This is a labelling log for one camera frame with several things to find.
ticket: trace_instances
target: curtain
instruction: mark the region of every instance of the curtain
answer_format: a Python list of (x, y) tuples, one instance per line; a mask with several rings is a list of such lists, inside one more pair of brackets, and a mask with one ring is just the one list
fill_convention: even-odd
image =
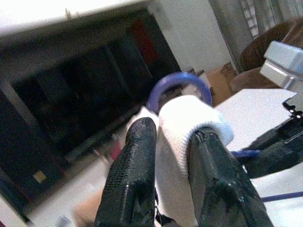
[(303, 0), (253, 0), (258, 34), (291, 18), (303, 16)]

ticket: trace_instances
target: white table surface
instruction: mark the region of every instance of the white table surface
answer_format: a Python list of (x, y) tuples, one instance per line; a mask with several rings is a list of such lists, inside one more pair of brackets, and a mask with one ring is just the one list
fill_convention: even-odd
[[(216, 107), (234, 131), (228, 150), (247, 147), (258, 136), (289, 118), (282, 102), (295, 93), (283, 89), (245, 89)], [(303, 163), (252, 180), (261, 197), (303, 191)], [(303, 226), (303, 197), (266, 202), (276, 227)]]

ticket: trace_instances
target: brown armchair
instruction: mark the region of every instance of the brown armchair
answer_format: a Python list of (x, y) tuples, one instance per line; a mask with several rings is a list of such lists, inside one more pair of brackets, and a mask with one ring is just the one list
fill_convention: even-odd
[(234, 93), (245, 88), (277, 88), (278, 86), (260, 74), (264, 54), (272, 41), (303, 47), (303, 17), (291, 19), (266, 31), (249, 44), (240, 56), (245, 72), (230, 82)]

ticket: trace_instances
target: white fabric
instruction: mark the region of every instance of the white fabric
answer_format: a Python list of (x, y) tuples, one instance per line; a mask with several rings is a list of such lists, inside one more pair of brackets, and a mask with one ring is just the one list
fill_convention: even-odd
[(158, 131), (158, 127), (159, 127), (159, 118), (158, 118), (158, 116), (154, 112), (148, 110), (145, 106), (142, 106), (141, 109), (140, 109), (140, 111), (139, 111), (139, 113), (137, 113), (136, 115), (132, 116), (132, 118), (126, 124), (127, 131), (128, 131), (128, 129), (132, 126), (132, 124), (136, 120), (138, 120), (138, 119), (140, 119), (142, 117), (150, 117), (150, 118), (152, 118), (153, 122), (156, 125), (157, 131)]
[(187, 174), (189, 139), (197, 129), (210, 127), (227, 145), (233, 139), (232, 129), (218, 111), (195, 96), (170, 100), (160, 110), (159, 118), (143, 108), (140, 113), (131, 119), (131, 123), (140, 117), (152, 116), (156, 125), (159, 124), (155, 167), (159, 211), (182, 227), (196, 226)]

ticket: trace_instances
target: white wall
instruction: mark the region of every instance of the white wall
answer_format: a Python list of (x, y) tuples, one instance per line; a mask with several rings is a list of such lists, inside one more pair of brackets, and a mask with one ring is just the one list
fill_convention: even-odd
[(1, 195), (0, 195), (0, 221), (6, 227), (27, 226)]
[(208, 0), (155, 0), (149, 7), (182, 70), (232, 61)]

